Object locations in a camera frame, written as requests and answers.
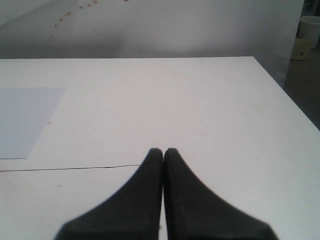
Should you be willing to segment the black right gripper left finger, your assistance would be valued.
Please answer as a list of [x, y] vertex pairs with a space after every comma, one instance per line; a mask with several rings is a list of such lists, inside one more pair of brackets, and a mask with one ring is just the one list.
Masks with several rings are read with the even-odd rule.
[[148, 151], [132, 177], [106, 201], [65, 223], [57, 240], [157, 240], [163, 194], [163, 153]]

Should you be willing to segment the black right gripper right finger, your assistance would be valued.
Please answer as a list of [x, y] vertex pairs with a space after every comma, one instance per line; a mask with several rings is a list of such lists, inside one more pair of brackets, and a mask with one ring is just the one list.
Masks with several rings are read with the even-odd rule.
[[170, 240], [276, 240], [265, 222], [211, 191], [175, 148], [164, 154], [163, 193]]

